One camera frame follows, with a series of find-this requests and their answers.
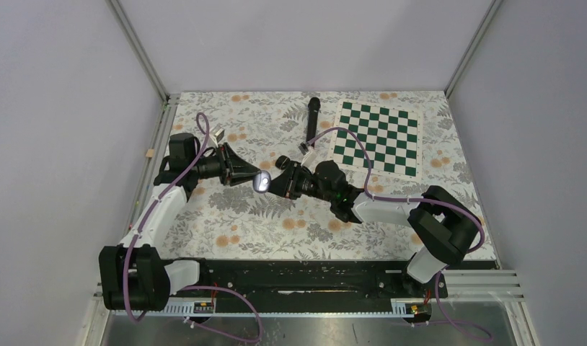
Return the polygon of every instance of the floral tablecloth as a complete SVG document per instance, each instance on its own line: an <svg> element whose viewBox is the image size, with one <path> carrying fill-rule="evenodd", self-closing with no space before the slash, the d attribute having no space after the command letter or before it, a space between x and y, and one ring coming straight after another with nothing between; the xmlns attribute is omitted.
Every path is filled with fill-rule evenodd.
<svg viewBox="0 0 587 346"><path fill-rule="evenodd" d="M440 185L484 223L443 92L185 92L171 134L190 132L200 137L195 116L204 112L211 126L219 124L226 130L226 140L243 159L276 177L281 172L275 168L280 155L301 159L296 147L305 138L311 97L322 103L318 131L333 124L340 99L418 110L425 117L421 183L372 177L369 188L413 194ZM329 144L329 136L317 142L315 164L327 157ZM364 173L346 173L349 182L363 185ZM218 179L207 179L200 181L158 250L163 258L408 260L421 246L409 227L343 223L321 200L303 196L291 201L259 195L251 184L224 187ZM466 258L495 259L490 237Z"/></svg>

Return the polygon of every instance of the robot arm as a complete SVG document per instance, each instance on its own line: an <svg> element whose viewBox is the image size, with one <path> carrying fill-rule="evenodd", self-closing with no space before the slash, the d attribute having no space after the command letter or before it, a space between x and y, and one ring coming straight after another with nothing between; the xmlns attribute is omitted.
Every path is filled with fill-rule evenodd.
<svg viewBox="0 0 587 346"><path fill-rule="evenodd" d="M308 149L302 145L301 150ZM409 261L405 272L421 284L430 281L447 265L461 263L478 233L471 220L449 208L370 197L363 189L348 184L345 173L334 161L320 162L315 173L285 156L279 157L276 166L283 173L272 181L268 192L292 200L302 195L325 200L330 202L330 210L343 222L384 222L412 227L425 246ZM456 198L439 186L430 186L419 195L376 194L375 197L404 201L410 198L438 200L469 213ZM439 221L436 216L443 216L443 219Z"/></svg>

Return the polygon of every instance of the white wall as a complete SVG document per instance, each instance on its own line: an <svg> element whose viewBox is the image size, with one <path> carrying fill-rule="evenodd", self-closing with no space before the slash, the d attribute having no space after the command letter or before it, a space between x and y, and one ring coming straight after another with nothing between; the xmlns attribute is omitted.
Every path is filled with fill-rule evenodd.
<svg viewBox="0 0 587 346"><path fill-rule="evenodd" d="M169 92L445 89L490 0L122 0Z"/></svg>
<svg viewBox="0 0 587 346"><path fill-rule="evenodd" d="M0 345L72 345L158 111L104 1L0 0Z"/></svg>
<svg viewBox="0 0 587 346"><path fill-rule="evenodd" d="M451 106L542 345L587 345L587 0L505 1Z"/></svg>

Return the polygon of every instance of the purple cable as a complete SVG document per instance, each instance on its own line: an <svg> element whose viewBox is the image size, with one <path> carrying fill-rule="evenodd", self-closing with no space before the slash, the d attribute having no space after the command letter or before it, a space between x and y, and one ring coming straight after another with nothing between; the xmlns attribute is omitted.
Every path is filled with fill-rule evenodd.
<svg viewBox="0 0 587 346"><path fill-rule="evenodd" d="M260 318L260 314L257 312L257 310L255 310L255 307L251 304L251 302L248 301L240 293L236 292L235 290L229 290L228 288L217 287L217 286L187 286L187 287L182 288L181 290L220 290L221 292L230 293L230 294L236 296L241 301L244 301L244 303L247 304L247 306L249 306L249 309L251 309L251 311L253 311L253 314L255 315L255 320L257 321L257 326L258 326L259 330L257 331L256 338L245 339L242 337L237 337L236 335L232 335L232 334L223 332L219 329L211 328L211 327L205 326L203 324L199 324L199 323L194 323L192 321L187 321L189 324L192 324L193 326L196 326L196 327L200 327L204 330L208 330L209 332L213 332L213 333L223 335L225 337L229 337L230 339L234 339L234 340L240 341L240 342L255 343L255 342L259 342L262 339L262 334L264 334L264 325L262 324L262 319Z"/></svg>
<svg viewBox="0 0 587 346"><path fill-rule="evenodd" d="M478 250L485 243L485 230L482 229L482 225L480 224L480 222L471 213L468 213L467 211L461 209L460 207L458 207L456 205L452 205L451 203L442 202L440 200L431 200L429 198L410 198L409 199L409 198L393 198L393 197L382 197L382 196L372 195L370 193L370 191L368 191L368 182L370 181L370 174L372 172L372 161L370 160L370 156L368 156L368 152L366 152L366 148L363 147L363 144L361 143L361 141L359 140L359 138L357 138L357 136L355 135L355 133L353 133L353 131L351 131L351 130L349 130L347 128L341 128L341 127L338 127L338 126L337 127L334 127L334 128L328 128L327 130L321 132L320 134L318 134L317 136L315 136L313 139L311 139L310 141L308 141L308 144L311 145L314 142L316 142L319 138L323 137L326 133L329 133L329 132L332 132L332 131L336 131L336 130L342 130L342 131L345 131L346 133L352 135L352 137L355 139L355 141L357 142L357 144L361 147L361 150L363 152L363 155L366 157L366 163L368 164L368 174L366 175L366 181L363 182L363 191L366 193L367 196L369 196L370 198L373 198L375 200L385 200L387 202L398 202L398 203L409 203L409 202L430 203L430 204L436 204L436 205L441 205L443 207L450 208L452 210L455 210L455 211L463 214L468 219L470 219L474 223L474 225L478 228L478 231L480 233L480 240L478 241L478 244L476 244L476 246L474 246L471 249L469 249L467 251L467 253L469 254L470 252L474 252L474 251ZM491 341L493 341L493 336L485 328L483 328L483 327L481 327L481 326L479 326L477 324L473 324L472 322L453 320L453 319L451 319L451 317L449 317L449 315L446 314L446 312L444 312L444 310L442 308L442 305L440 303L440 298L438 297L438 279L440 278L440 275L442 275L442 270L439 271L436 274L436 288L435 288L435 292L436 292L436 303L438 304L438 308L440 309L440 311L442 312L442 314L446 318L446 321L435 321L435 322L430 322L430 323L431 324L446 324L446 323L450 323L450 324L453 325L453 327L455 327L455 329L457 329L459 332L461 332L463 335L466 335L467 337L471 337L472 339L479 340L479 341L482 341L482 342L491 342ZM475 327L475 328L483 331L484 333L486 333L489 337L488 338L482 338L482 337L477 337L475 335L472 335L469 332L467 332L464 329L462 329L457 324L467 324L467 325L473 326L473 327Z"/></svg>
<svg viewBox="0 0 587 346"><path fill-rule="evenodd" d="M206 124L206 130L203 130L202 127L200 127L200 117L202 117L204 119L204 123ZM197 152L196 157L192 160L192 163L189 166L187 166L187 168L181 174L179 174L177 179L173 180L168 186L166 186L164 191L162 191L158 195L157 200L154 200L151 203L151 205L147 209L147 212L145 213L145 215L143 215L141 222L138 224L138 233L139 234L143 231L143 227L145 226L145 223L149 219L149 216L151 215L151 213L153 213L156 205L158 205L158 201L161 200L170 191L170 189L172 189L172 187L174 187L181 179L183 179L183 177L187 173L189 173L189 171L194 167L194 165L196 165L196 162L198 162L200 157L202 157L202 153L204 152L204 149L206 148L206 144L208 143L208 129L209 129L208 118L206 117L206 115L204 115L204 113L200 112L196 115L196 123L198 124L200 131L202 133L204 133L204 142L202 143L200 150ZM132 241L130 241L130 245L128 245L128 250L125 252L125 258L123 261L123 305L124 305L126 314L130 318L130 320L135 324L139 323L145 317L145 314L147 312L147 311L143 311L143 313L139 317L135 317L132 314L132 309L130 307L130 293L128 292L128 271L130 270L130 258L132 256L132 249L134 249L134 246L136 245L137 240L138 240L138 234L135 234L132 237Z"/></svg>
<svg viewBox="0 0 587 346"><path fill-rule="evenodd" d="M359 140L359 138L357 138L357 136L355 135L355 133L353 133L353 131L347 129L347 128L341 128L341 127L334 127L334 128L328 128L327 130L321 132L320 134L318 134L317 136L315 136L313 139L311 139L310 141L308 141L308 144L313 144L314 142L316 142L319 138L323 137L323 135L325 135L326 133L332 132L332 131L336 131L336 130L342 130L345 131L346 133L352 135L352 137L356 140L357 144L359 144L359 146L361 147L361 150L363 152L363 155L366 157L366 163L368 164L368 174L366 175L366 181L363 182L363 191L366 193L366 195L374 200L384 200L387 202L398 202L398 203L409 203L409 202L419 202L419 203L430 203L430 204L436 204L436 205L441 205L443 207L447 207L450 208L452 210L455 210L461 214L463 214L465 217L467 217L468 219L470 219L474 225L478 228L478 231L480 233L480 240L478 241L478 244L476 244L474 247L472 247L471 249L467 250L467 253L469 254L470 252L474 252L476 250L478 250L484 243L485 243L485 230L482 229L482 225L480 224L480 222L471 214L468 213L467 211L461 209L460 207L456 206L456 205L452 205L451 203L446 203L446 202L442 202L440 200L431 200L429 198L394 198L394 197L382 197L382 196L375 196L372 195L370 193L370 191L368 191L368 182L370 181L370 175L372 173L372 161L370 160L370 156L368 156L368 152L366 151L366 148L363 147L363 144L361 143L361 141Z"/></svg>
<svg viewBox="0 0 587 346"><path fill-rule="evenodd" d="M493 335L491 334L491 332L489 332L488 330L486 330L486 328L479 326L478 324L474 324L472 322L468 322L468 321L459 321L459 320L454 320L451 319L451 317L449 315L446 314L446 312L444 311L444 308L442 307L442 303L440 302L440 298L438 297L438 282L440 280L440 276L442 275L442 270L436 273L436 286L434 286L434 292L436 292L436 304L438 304L438 309L440 309L440 312L444 315L444 318L446 319L446 321L436 321L440 322L441 324L443 324L444 322L448 322L450 324L453 325L453 327L455 327L455 329L457 329L460 333L462 333L463 335L474 339L474 340L478 340L478 341L482 341L482 342L492 342L493 341ZM476 335L470 334L467 330L461 328L459 326L459 324L467 324L470 325L480 331L482 331L483 333L485 333L488 337L477 337Z"/></svg>

